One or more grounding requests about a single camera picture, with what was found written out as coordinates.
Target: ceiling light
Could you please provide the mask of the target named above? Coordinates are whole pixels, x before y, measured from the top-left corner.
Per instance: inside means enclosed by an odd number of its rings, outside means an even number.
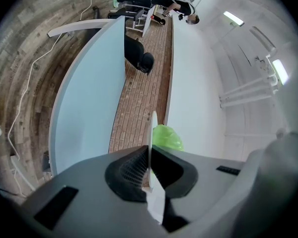
[[[280,78],[280,81],[284,85],[287,82],[287,80],[289,79],[289,77],[288,77],[288,74],[287,74],[282,62],[279,59],[275,60],[275,61],[273,61],[273,66]]]
[[[223,13],[226,17],[233,20],[237,25],[242,26],[244,24],[244,21],[233,15],[232,13],[226,11]]]

